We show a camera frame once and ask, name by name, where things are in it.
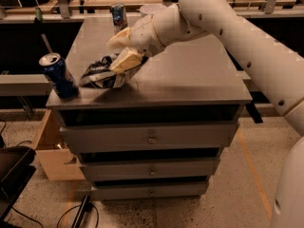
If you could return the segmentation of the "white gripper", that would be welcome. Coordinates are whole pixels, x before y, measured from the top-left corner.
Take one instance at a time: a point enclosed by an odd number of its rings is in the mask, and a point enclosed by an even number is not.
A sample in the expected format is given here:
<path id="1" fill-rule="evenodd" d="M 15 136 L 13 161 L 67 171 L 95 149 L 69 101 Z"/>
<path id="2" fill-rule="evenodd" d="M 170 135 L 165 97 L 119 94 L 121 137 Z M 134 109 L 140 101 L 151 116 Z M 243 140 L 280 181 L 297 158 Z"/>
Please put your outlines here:
<path id="1" fill-rule="evenodd" d="M 111 51 L 116 49 L 120 51 L 109 67 L 116 74 L 137 67 L 144 55 L 153 57 L 165 50 L 154 30 L 152 15 L 144 16 L 132 28 L 124 28 L 112 36 L 106 47 Z"/>

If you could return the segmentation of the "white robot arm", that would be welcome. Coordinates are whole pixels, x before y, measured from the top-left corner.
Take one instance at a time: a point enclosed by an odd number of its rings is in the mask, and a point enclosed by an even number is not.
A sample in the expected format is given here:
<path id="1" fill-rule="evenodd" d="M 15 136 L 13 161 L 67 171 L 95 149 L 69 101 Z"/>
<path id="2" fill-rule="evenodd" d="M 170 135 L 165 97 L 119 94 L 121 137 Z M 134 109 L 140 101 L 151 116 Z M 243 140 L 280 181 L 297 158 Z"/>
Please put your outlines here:
<path id="1" fill-rule="evenodd" d="M 226 0 L 179 0 L 113 36 L 111 48 L 153 57 L 178 41 L 212 33 L 275 110 L 301 136 L 284 163 L 270 228 L 304 228 L 304 59 L 238 16 Z"/>

